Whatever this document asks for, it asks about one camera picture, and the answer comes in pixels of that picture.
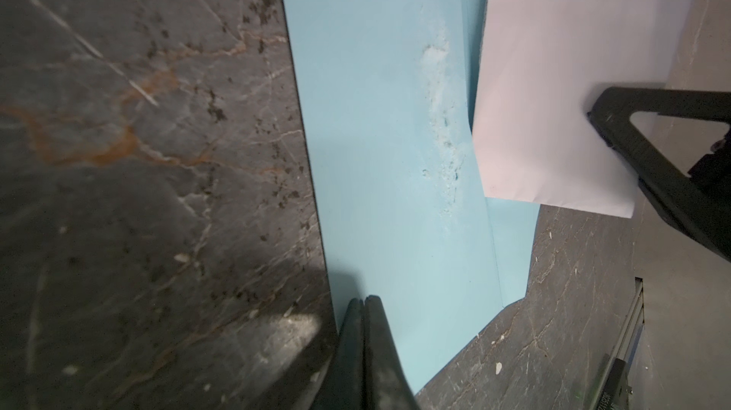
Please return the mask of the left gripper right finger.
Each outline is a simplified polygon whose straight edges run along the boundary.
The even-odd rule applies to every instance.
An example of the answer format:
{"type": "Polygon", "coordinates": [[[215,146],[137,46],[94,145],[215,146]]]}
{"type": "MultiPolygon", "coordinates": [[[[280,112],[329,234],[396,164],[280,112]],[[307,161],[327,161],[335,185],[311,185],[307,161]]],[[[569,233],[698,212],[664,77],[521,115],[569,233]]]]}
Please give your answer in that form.
{"type": "Polygon", "coordinates": [[[419,409],[401,366],[382,300],[365,299],[365,408],[419,409]]]}

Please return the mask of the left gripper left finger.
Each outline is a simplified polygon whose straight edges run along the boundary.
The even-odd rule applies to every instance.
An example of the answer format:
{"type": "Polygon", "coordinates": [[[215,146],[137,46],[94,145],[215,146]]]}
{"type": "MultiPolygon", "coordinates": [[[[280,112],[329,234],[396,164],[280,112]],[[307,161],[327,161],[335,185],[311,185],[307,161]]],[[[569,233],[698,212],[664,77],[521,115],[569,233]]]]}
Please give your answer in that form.
{"type": "Polygon", "coordinates": [[[353,299],[348,304],[339,343],[311,409],[365,408],[365,346],[364,303],[353,299]]]}

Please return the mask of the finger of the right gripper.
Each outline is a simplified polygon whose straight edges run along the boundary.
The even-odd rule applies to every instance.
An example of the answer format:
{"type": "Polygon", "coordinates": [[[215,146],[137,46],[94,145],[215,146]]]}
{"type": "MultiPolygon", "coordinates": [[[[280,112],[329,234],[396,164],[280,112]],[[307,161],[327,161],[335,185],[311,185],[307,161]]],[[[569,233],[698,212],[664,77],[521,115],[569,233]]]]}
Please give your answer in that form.
{"type": "Polygon", "coordinates": [[[730,134],[683,174],[631,124],[637,112],[730,124],[730,94],[611,86],[587,113],[607,146],[638,174],[639,188],[660,217],[729,261],[730,134]]]}

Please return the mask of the white letter paper blue border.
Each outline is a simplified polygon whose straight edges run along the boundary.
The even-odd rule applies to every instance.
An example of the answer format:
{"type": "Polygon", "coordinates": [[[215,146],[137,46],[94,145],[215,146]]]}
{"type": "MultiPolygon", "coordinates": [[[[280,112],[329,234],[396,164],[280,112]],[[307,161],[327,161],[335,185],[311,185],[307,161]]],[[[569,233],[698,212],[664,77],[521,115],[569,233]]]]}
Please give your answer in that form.
{"type": "Polygon", "coordinates": [[[636,174],[588,112],[661,88],[693,0],[487,0],[473,141],[485,196],[619,218],[636,174]]]}

